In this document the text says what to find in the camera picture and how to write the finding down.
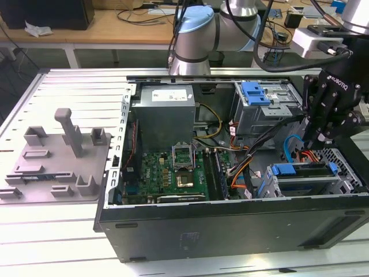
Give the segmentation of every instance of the wooden desk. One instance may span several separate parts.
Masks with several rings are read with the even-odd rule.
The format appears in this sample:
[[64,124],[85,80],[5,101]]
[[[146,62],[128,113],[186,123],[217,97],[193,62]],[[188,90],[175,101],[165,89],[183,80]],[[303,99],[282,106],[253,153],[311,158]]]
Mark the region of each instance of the wooden desk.
[[[281,9],[283,19],[273,21],[284,23],[286,11],[291,5],[304,6],[300,0],[290,0],[288,3],[275,2],[273,8]],[[143,14],[134,15],[130,20],[140,21],[155,18],[159,15]],[[117,49],[136,50],[166,50],[172,38],[172,24],[165,18],[160,19],[163,24],[154,26],[138,26],[128,24],[116,18],[114,10],[95,10],[95,18],[86,31],[73,31],[65,29],[53,29],[53,34],[35,38],[22,29],[10,30],[3,24],[7,34],[22,48],[57,48],[64,49],[71,68],[80,68],[80,63],[75,54],[75,49],[112,49],[114,61],[118,61]],[[313,24],[315,20],[303,19],[301,26]],[[271,44],[273,36],[270,30],[265,31],[263,41]],[[15,59],[12,49],[14,45],[0,32],[0,48],[7,51],[12,59]]]

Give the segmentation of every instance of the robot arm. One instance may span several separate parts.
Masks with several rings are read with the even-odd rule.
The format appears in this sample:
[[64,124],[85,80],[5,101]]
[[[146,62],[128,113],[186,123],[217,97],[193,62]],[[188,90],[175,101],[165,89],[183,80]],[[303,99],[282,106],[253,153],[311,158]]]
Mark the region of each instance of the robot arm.
[[[232,14],[248,33],[255,33],[260,18],[255,0],[229,0]],[[250,39],[242,33],[228,14],[225,3],[220,13],[214,14],[207,6],[187,8],[170,58],[170,75],[209,75],[210,51],[242,51],[252,47]]]

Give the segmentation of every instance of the gray fixture post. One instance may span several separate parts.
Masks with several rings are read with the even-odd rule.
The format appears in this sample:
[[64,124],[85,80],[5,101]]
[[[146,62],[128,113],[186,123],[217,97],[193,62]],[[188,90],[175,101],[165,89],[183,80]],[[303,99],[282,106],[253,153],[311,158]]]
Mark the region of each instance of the gray fixture post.
[[65,132],[65,136],[67,137],[69,144],[73,150],[76,158],[82,157],[82,145],[80,140],[78,139],[78,135],[74,126],[70,120],[71,110],[69,108],[59,108],[55,112],[55,120],[60,122]]

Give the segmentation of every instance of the sticker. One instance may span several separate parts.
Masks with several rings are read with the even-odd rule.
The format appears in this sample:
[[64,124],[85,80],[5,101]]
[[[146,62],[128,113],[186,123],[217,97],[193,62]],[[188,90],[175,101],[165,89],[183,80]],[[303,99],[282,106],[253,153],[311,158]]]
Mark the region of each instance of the sticker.
[[248,191],[248,189],[244,190],[244,195],[246,196],[247,199],[253,198],[253,195]]
[[22,177],[23,180],[38,180],[39,177]]
[[185,89],[156,89],[152,92],[152,102],[187,101]]
[[200,233],[182,233],[179,235],[179,248],[184,251],[195,250],[200,240]]
[[236,136],[236,127],[229,127],[229,132],[231,133],[231,136]]

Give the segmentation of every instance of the yellow wire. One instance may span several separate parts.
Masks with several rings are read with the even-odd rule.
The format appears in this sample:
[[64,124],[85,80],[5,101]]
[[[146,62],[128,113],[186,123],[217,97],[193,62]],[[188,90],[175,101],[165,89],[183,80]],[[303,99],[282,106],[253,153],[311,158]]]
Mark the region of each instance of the yellow wire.
[[218,130],[215,133],[213,133],[213,134],[207,134],[206,136],[194,137],[195,139],[209,139],[209,138],[214,137],[214,136],[216,136],[217,134],[220,133],[220,130],[221,130],[221,119],[220,119],[219,115],[217,115],[217,113],[212,108],[210,108],[208,105],[205,105],[205,104],[200,103],[200,106],[204,106],[204,107],[208,108],[217,117],[217,119],[219,121],[219,127],[218,127]]

